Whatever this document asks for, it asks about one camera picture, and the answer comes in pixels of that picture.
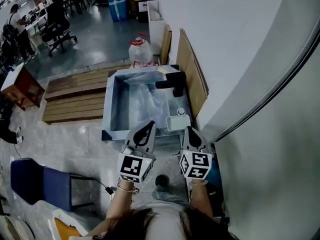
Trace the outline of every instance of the metal sink basin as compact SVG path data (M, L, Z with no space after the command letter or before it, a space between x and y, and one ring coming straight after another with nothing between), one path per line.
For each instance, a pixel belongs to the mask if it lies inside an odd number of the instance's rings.
M188 99L173 96L173 88L157 89L157 81L166 80L165 74L177 72L171 66L153 66L118 70L108 78L102 121L102 140L125 140L128 131L144 121L156 123L156 137L180 134L167 129L167 117L177 115L184 108L190 116Z

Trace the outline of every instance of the water bottle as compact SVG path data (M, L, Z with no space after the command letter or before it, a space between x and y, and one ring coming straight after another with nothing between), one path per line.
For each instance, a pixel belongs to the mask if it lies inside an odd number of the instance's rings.
M139 33L139 36L135 39L135 42L129 42L131 44L129 48L129 58L131 65L134 68L142 68L153 66L153 53L151 46L146 39L142 39L140 36L147 37L144 33Z

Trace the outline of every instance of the wooden platform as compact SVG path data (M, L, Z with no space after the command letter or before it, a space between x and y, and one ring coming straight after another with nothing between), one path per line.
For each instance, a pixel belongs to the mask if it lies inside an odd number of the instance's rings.
M129 67L109 67L50 81L42 121L52 124L102 119L108 75Z
M58 99L46 104L42 121L47 124L101 119L105 92Z
M128 69L130 65L121 65L75 74L49 82L44 99L47 102L87 94L103 93L107 88L111 71Z

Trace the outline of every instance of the bracelet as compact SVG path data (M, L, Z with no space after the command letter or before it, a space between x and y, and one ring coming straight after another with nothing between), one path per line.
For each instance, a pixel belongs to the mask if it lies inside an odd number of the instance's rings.
M206 185L208 183L208 181L207 180L204 180L203 182L201 182L201 183L193 183L192 182L192 185L193 186L204 186L204 185Z
M132 190L127 190L127 189L123 189L122 187L118 186L118 189L124 191L124 192L128 192L128 193L132 193L135 189Z

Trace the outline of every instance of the black faucet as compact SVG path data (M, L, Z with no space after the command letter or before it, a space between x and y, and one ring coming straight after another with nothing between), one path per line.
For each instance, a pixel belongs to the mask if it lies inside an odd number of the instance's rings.
M186 73L185 72L174 72L165 74L165 81L155 82L155 87L157 89L174 88L173 96L181 97L184 94L184 87L186 84Z

